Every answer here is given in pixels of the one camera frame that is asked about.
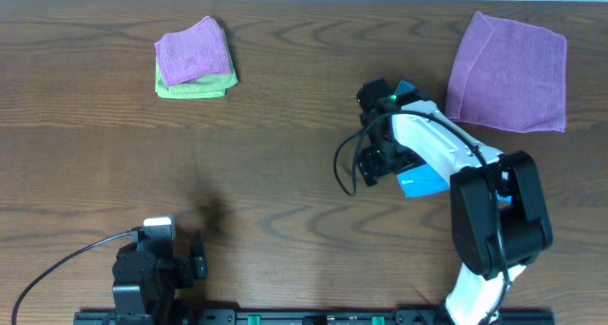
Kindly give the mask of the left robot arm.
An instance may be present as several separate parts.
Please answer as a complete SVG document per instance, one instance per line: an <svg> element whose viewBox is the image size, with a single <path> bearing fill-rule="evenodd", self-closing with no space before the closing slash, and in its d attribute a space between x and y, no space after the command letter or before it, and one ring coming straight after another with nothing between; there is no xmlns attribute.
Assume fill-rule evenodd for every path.
<svg viewBox="0 0 608 325"><path fill-rule="evenodd" d="M173 254L171 225L133 230L133 241L121 248L112 267L112 293L118 324L183 324L187 307L176 292L207 277L204 246L195 242L185 257Z"/></svg>

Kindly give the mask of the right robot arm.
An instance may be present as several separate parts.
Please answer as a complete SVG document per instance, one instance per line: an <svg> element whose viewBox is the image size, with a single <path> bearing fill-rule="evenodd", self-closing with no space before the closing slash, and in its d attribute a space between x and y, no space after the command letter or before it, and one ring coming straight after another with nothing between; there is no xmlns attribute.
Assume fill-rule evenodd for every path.
<svg viewBox="0 0 608 325"><path fill-rule="evenodd" d="M387 175L408 198L447 191L462 267L436 308L398 310L397 324L552 324L545 310L503 310L512 283L553 241L537 166L463 131L426 93L378 79L356 94L362 113L352 175L368 186Z"/></svg>

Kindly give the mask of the blue microfiber cloth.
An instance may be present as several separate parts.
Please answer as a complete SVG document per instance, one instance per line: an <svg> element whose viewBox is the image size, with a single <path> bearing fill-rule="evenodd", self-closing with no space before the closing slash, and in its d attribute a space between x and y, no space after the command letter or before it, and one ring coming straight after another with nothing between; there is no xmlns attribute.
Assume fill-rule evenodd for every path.
<svg viewBox="0 0 608 325"><path fill-rule="evenodd" d="M407 198L421 198L449 189L450 176L466 167L479 168L470 146L479 149L488 164L496 163L502 151L488 146L449 120L432 101L417 101L401 107L408 115L390 118L394 139L418 154L425 163L397 175Z"/></svg>

